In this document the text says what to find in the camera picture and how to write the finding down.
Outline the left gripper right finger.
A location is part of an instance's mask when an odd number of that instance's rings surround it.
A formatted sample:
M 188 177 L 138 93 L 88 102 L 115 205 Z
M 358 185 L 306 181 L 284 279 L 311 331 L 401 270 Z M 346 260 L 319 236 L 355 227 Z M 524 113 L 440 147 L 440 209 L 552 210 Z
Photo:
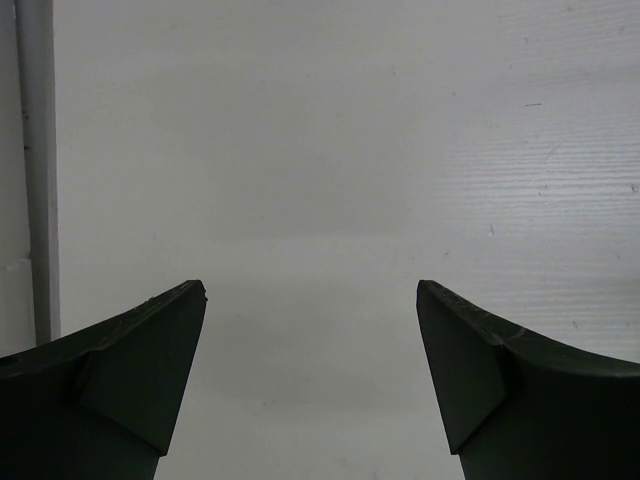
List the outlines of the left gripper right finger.
M 432 280 L 417 315 L 467 479 L 636 479 L 639 366 L 563 344 Z

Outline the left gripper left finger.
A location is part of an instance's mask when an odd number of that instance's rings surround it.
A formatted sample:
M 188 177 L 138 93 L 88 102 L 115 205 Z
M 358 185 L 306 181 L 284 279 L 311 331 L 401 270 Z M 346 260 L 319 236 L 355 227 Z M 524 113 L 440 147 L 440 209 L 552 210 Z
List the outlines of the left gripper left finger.
M 188 280 L 1 360 L 4 479 L 151 479 L 171 444 L 206 290 Z

